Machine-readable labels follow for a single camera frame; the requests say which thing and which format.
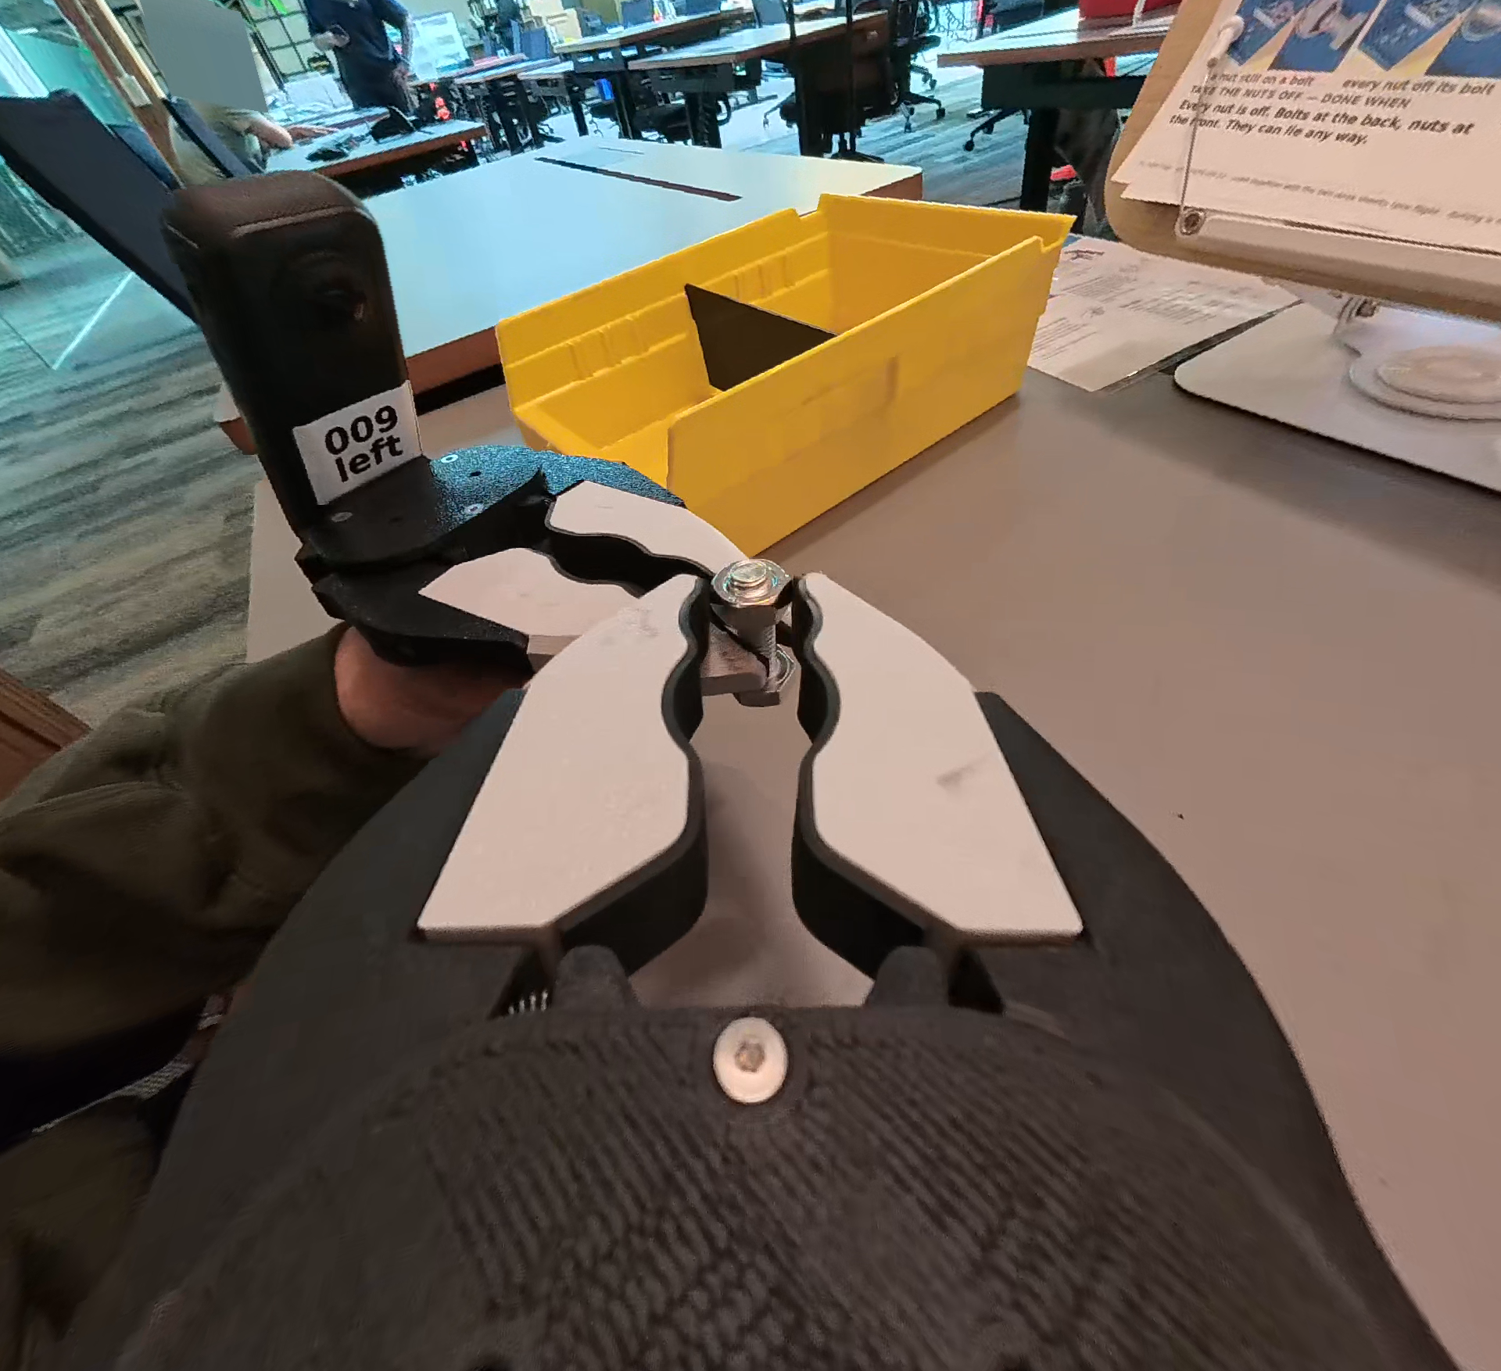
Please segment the dark chair back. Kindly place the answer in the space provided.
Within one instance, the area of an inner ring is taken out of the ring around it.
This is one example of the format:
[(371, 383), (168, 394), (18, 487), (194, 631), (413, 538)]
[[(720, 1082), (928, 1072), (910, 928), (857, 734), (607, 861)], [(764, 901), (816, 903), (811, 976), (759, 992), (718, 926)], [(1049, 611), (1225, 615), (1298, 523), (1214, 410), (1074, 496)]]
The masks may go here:
[(2, 154), (49, 206), (193, 323), (198, 314), (168, 250), (162, 218), (179, 177), (139, 128), (104, 126), (70, 91), (2, 101)]

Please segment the printed paper sheet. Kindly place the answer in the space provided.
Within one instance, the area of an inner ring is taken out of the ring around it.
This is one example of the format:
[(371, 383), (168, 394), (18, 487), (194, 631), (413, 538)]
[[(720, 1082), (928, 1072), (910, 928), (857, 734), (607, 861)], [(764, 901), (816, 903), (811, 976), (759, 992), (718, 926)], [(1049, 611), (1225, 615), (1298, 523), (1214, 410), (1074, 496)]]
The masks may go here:
[(1072, 237), (1027, 369), (1100, 393), (1298, 302), (1256, 275)]

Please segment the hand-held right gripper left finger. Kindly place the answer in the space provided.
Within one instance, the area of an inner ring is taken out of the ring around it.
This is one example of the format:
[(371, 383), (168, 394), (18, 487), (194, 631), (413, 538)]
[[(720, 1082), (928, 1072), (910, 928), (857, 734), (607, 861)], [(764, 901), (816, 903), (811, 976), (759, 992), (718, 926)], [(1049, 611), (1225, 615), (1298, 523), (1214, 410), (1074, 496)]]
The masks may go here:
[(672, 577), (532, 681), (417, 930), (532, 949), (548, 969), (611, 949), (628, 974), (701, 919), (705, 581)]

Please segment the person's torso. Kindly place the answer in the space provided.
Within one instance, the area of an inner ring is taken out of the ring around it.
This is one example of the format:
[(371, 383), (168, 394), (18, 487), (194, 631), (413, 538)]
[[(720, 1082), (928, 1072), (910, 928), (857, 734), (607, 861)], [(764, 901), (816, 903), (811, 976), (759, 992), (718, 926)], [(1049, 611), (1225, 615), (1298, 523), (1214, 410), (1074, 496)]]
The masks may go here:
[(123, 1249), (191, 1080), (118, 1095), (2, 1159), (2, 1368), (49, 1368)]

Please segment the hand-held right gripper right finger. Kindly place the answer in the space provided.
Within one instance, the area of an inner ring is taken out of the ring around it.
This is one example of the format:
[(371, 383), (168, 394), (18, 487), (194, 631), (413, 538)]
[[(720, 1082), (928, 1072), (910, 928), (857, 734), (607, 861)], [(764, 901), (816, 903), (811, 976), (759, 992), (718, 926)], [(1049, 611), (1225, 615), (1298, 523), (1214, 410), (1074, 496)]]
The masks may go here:
[(897, 949), (1070, 946), (1085, 919), (981, 696), (922, 636), (826, 575), (799, 583), (791, 861), (809, 932), (874, 978)]

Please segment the steel nut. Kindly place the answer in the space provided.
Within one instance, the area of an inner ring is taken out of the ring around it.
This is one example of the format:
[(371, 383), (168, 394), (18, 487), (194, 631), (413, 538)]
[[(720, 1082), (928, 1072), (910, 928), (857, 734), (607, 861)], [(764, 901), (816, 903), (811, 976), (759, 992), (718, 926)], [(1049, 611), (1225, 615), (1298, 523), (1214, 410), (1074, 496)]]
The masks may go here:
[(778, 707), (797, 673), (797, 659), (780, 644), (766, 661), (732, 633), (711, 631), (701, 661), (701, 696), (707, 702), (732, 698), (741, 707)]

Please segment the black bin divider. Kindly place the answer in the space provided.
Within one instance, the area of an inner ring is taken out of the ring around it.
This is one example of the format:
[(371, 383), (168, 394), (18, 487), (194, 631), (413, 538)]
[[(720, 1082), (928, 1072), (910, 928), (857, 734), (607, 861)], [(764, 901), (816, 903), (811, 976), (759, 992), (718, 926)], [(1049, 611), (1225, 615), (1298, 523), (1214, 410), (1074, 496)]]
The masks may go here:
[(686, 302), (709, 387), (717, 393), (743, 387), (836, 339), (830, 331), (695, 285), (686, 285)]

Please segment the person's left forearm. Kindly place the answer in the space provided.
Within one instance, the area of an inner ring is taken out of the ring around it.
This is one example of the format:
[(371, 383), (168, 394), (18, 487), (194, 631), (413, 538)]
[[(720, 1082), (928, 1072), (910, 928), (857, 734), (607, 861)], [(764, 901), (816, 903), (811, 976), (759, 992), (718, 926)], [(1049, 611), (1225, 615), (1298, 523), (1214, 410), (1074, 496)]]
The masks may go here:
[(177, 1059), (419, 773), (346, 723), (346, 636), (127, 707), (4, 800), (4, 1149)]

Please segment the steel hex bolt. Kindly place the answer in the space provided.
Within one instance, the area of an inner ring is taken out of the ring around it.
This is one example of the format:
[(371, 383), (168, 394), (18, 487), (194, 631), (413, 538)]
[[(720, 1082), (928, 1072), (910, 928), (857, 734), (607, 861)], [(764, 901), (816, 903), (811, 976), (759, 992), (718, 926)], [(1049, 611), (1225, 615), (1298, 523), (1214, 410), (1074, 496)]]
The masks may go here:
[(761, 684), (741, 694), (776, 702), (797, 671), (797, 663), (780, 644), (780, 613), (788, 604), (789, 575), (763, 558), (743, 558), (722, 569), (711, 583), (715, 623), (761, 665)]

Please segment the white stand base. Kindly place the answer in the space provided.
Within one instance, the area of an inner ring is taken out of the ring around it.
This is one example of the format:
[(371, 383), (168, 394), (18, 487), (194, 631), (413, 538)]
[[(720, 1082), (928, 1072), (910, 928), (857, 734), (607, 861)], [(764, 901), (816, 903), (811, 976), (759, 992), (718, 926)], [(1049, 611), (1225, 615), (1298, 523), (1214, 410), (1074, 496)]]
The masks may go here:
[(1300, 306), (1200, 354), (1173, 379), (1194, 398), (1498, 494), (1498, 423), (1392, 412), (1346, 379), (1361, 356), (1386, 358), (1419, 346), (1498, 352), (1498, 327), (1392, 306), (1340, 314)]

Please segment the yellow plastic bin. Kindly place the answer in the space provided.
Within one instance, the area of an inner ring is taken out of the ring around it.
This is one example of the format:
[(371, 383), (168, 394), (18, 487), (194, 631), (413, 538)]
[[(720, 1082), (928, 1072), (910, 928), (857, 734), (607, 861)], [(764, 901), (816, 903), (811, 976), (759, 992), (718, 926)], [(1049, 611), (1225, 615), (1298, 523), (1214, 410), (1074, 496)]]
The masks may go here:
[[(534, 450), (617, 462), (761, 554), (1018, 394), (1072, 224), (826, 195), (498, 325)], [(836, 339), (709, 387), (686, 285)]]

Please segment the grey desk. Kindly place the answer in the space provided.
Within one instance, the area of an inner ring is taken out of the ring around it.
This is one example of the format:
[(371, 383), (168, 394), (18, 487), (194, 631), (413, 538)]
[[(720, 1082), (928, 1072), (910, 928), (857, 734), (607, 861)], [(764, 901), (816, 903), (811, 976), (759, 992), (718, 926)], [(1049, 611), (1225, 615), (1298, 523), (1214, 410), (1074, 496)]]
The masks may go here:
[(1168, 375), (1031, 373), (772, 556), (918, 633), (1154, 842), (1409, 1293), (1498, 1368), (1498, 498)]

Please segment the white round pad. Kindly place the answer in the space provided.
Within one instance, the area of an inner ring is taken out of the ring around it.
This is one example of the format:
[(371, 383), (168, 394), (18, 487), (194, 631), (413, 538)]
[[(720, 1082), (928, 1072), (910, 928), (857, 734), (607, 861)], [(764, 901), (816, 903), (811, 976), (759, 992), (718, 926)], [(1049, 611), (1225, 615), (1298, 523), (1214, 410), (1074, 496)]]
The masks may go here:
[(1419, 346), (1358, 358), (1346, 379), (1367, 400), (1429, 421), (1500, 423), (1500, 356), (1469, 346)]

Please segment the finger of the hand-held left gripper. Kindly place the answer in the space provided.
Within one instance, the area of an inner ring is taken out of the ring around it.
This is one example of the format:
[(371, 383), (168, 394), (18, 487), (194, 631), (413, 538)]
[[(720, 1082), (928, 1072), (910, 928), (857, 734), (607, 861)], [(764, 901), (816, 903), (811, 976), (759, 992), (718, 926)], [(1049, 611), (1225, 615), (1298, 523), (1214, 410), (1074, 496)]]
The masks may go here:
[(571, 590), (642, 598), (674, 577), (715, 581), (747, 556), (686, 508), (622, 489), (571, 489), (542, 527), (542, 556)]
[(454, 565), (419, 596), (465, 617), (465, 638), (444, 644), (446, 663), (486, 673), (538, 673), (642, 592), (567, 575), (546, 552), (505, 550)]

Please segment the person's left hand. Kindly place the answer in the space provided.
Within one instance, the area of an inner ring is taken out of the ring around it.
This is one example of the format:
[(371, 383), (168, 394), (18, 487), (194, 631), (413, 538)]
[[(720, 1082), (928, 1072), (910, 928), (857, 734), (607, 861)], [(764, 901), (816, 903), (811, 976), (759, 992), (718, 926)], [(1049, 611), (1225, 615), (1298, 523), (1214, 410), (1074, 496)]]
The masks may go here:
[(358, 631), (335, 650), (335, 698), (348, 729), (369, 748), (421, 759), (442, 755), (530, 671), (498, 663), (404, 667), (384, 661)]

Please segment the wooden table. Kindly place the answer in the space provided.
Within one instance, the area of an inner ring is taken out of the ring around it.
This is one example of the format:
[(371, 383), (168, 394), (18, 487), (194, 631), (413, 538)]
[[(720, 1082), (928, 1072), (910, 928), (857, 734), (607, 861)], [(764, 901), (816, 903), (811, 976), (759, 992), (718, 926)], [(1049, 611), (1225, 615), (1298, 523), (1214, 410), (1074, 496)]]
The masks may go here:
[(983, 72), (987, 112), (1027, 118), (1024, 212), (1041, 214), (1049, 206), (1062, 114), (1129, 112), (1146, 83), (1143, 74), (1106, 76), (1083, 72), (1083, 66), (1158, 55), (1175, 16), (1171, 7), (1141, 18), (1085, 20), (1077, 9), (1068, 9), (937, 57), (939, 68)]

